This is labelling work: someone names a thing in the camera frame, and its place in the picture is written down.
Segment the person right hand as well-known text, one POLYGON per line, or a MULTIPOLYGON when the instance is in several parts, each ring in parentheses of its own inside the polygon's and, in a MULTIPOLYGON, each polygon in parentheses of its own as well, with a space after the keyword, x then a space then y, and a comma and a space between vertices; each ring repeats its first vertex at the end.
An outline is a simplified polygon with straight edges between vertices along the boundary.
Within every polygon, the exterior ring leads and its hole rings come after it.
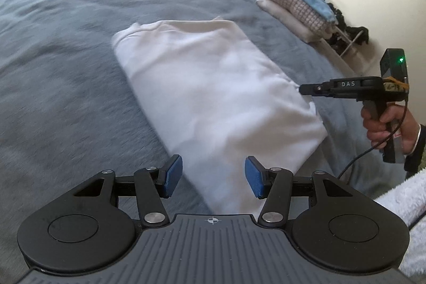
POLYGON ((372 119, 369 110, 363 107, 361 117, 363 127, 367 130, 367 138, 371 142, 371 146, 382 149, 385 146, 384 140, 389 136, 386 124, 394 120, 401 121, 405 116, 399 129, 402 138, 402 148, 405 155, 410 155, 415 150, 420 136, 421 125, 415 120, 412 113, 400 105, 389 105, 383 112, 379 120, 372 119))

